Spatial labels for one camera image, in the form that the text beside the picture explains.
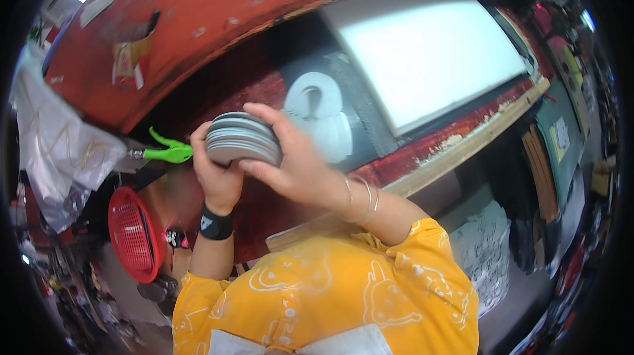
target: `red plastic basket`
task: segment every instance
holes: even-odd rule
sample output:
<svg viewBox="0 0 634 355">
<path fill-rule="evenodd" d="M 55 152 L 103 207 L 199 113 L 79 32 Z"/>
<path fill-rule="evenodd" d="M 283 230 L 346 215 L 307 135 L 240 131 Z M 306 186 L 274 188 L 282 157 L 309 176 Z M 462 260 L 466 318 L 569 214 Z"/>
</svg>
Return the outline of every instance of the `red plastic basket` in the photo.
<svg viewBox="0 0 634 355">
<path fill-rule="evenodd" d="M 160 240 L 161 229 L 154 227 L 152 215 L 131 188 L 120 187 L 112 195 L 108 228 L 125 271 L 138 282 L 152 282 L 165 257 L 165 243 Z"/>
</svg>

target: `white panel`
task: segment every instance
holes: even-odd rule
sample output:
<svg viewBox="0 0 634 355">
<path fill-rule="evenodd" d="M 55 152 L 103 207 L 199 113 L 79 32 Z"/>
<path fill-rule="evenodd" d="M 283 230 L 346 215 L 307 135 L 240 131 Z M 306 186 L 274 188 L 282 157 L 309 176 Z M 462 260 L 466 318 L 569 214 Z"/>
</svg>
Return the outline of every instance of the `white panel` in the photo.
<svg viewBox="0 0 634 355">
<path fill-rule="evenodd" d="M 344 0 L 321 14 L 365 76 L 394 136 L 526 72 L 477 0 Z"/>
</svg>

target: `stack of gray discs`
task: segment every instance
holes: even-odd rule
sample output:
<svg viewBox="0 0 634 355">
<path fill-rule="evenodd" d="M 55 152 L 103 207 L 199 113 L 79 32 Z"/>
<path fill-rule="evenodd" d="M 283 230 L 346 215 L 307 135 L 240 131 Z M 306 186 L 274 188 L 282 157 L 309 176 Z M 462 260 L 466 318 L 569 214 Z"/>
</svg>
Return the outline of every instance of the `stack of gray discs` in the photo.
<svg viewBox="0 0 634 355">
<path fill-rule="evenodd" d="M 220 114 L 207 129 L 207 156 L 229 165 L 237 159 L 254 159 L 281 164 L 281 149 L 273 129 L 245 112 Z"/>
</svg>

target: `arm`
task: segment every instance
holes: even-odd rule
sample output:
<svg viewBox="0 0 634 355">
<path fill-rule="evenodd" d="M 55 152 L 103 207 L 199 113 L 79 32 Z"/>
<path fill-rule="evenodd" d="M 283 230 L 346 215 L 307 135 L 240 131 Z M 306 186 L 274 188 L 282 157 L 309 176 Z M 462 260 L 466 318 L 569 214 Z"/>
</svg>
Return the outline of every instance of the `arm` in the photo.
<svg viewBox="0 0 634 355">
<path fill-rule="evenodd" d="M 205 194 L 205 206 L 216 216 L 227 216 L 240 199 L 243 173 L 238 164 L 222 169 L 207 158 L 205 137 L 210 122 L 194 131 L 190 143 L 194 170 Z M 233 234 L 224 240 L 210 240 L 201 234 L 196 239 L 190 272 L 199 278 L 224 280 L 233 268 Z"/>
<path fill-rule="evenodd" d="M 349 180 L 348 192 L 344 176 L 328 168 L 310 138 L 295 128 L 284 113 L 261 103 L 246 103 L 244 110 L 273 126 L 284 157 L 280 169 L 254 160 L 241 161 L 242 169 L 292 201 L 326 208 L 346 220 L 364 216 L 370 204 L 365 185 Z M 407 199 L 375 189 L 371 208 L 377 192 L 380 202 L 376 213 L 359 224 L 386 245 L 403 242 L 414 222 L 429 217 Z"/>
</svg>

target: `green pliers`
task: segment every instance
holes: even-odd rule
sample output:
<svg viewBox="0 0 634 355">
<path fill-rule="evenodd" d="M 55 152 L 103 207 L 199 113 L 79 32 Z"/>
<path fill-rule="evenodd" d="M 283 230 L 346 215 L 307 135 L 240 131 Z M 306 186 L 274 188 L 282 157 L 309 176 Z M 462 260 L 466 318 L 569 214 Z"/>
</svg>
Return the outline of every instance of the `green pliers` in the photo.
<svg viewBox="0 0 634 355">
<path fill-rule="evenodd" d="M 170 163 L 183 163 L 192 157 L 192 147 L 178 140 L 168 139 L 157 134 L 154 127 L 150 127 L 150 135 L 161 145 L 168 147 L 166 150 L 130 150 L 128 155 L 134 159 L 162 160 Z"/>
</svg>

